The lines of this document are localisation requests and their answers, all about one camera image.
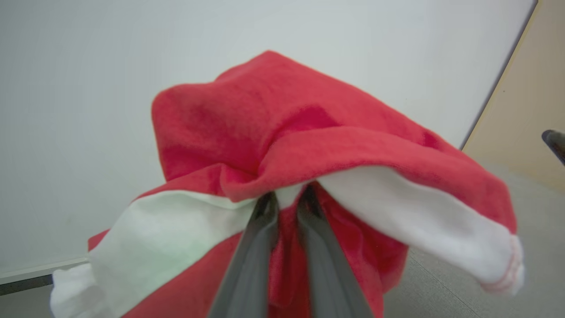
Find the red felt fabric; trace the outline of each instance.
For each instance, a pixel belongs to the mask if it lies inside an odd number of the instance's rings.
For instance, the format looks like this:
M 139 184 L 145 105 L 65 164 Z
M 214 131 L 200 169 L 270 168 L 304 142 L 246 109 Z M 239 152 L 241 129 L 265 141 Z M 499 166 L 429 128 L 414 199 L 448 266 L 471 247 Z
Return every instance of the red felt fabric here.
M 90 252 L 94 247 L 98 246 L 98 243 L 102 241 L 102 239 L 106 236 L 110 230 L 106 230 L 104 232 L 98 233 L 95 236 L 88 239 L 88 251 Z
M 381 101 L 274 52 L 208 84 L 160 93 L 153 122 L 167 183 L 232 201 L 359 165 L 385 165 L 452 194 L 516 232 L 506 186 L 433 132 Z M 340 245 L 376 317 L 399 280 L 407 247 L 339 206 L 317 188 Z M 270 264 L 270 317 L 307 317 L 306 261 L 295 206 L 280 214 Z M 143 300 L 126 317 L 205 317 L 238 236 Z

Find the white fabric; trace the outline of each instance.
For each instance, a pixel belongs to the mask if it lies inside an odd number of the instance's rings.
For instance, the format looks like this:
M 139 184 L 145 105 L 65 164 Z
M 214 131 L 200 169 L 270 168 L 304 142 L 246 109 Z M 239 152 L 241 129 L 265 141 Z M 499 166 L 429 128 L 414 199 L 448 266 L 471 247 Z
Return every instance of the white fabric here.
M 356 167 L 318 181 L 374 229 L 466 270 L 481 283 L 496 283 L 505 276 L 512 235 L 454 196 L 410 182 L 383 166 Z
M 114 318 L 106 296 L 96 284 L 92 266 L 83 264 L 53 273 L 51 311 L 57 318 Z
M 255 200 L 164 191 L 134 201 L 89 253 L 96 282 L 116 316 L 241 232 Z
M 455 197 L 381 166 L 356 167 L 318 181 L 370 226 L 466 270 L 486 291 L 514 294 L 522 285 L 518 238 Z M 276 191 L 281 209 L 294 202 L 304 184 Z M 83 299 L 96 285 L 113 315 L 121 316 L 216 244 L 242 231 L 254 204 L 255 200 L 232 203 L 189 191 L 164 191 L 138 199 L 90 252 L 93 274 L 85 273 L 88 279 L 75 281 L 55 275 L 53 299 Z M 51 304 L 58 306 L 57 318 L 74 317 L 67 313 L 81 306 L 70 301 Z

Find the beige wall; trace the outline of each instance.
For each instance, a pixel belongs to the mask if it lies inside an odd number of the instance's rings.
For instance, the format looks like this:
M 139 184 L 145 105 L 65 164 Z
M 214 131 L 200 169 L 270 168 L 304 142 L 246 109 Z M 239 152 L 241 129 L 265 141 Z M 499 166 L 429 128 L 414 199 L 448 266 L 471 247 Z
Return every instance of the beige wall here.
M 565 193 L 565 166 L 542 141 L 565 132 L 565 1 L 540 1 L 463 148 Z

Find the santa hat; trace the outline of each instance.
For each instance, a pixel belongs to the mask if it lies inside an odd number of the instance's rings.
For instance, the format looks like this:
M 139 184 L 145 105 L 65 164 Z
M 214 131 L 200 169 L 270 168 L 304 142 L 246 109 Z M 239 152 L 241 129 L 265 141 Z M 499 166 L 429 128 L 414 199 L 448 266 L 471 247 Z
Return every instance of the santa hat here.
M 409 246 L 489 292 L 523 283 L 499 179 L 369 94 L 277 53 L 161 92 L 153 123 L 166 183 L 89 241 L 89 263 L 54 273 L 56 317 L 206 317 L 257 198 L 270 191 L 280 206 L 270 317 L 306 317 L 296 208 L 309 183 L 376 317 Z

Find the gray floor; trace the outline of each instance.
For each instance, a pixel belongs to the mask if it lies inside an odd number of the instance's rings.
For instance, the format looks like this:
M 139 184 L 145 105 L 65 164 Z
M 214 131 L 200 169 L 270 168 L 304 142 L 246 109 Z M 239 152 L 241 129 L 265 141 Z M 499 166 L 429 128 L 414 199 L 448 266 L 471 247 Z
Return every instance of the gray floor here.
M 514 298 L 491 296 L 461 271 L 412 250 L 401 284 L 385 296 L 386 318 L 564 317 L 565 197 L 503 168 L 525 250 L 526 284 Z M 48 318 L 51 286 L 0 296 L 2 318 Z
M 52 318 L 49 295 L 53 285 L 0 296 L 1 318 Z

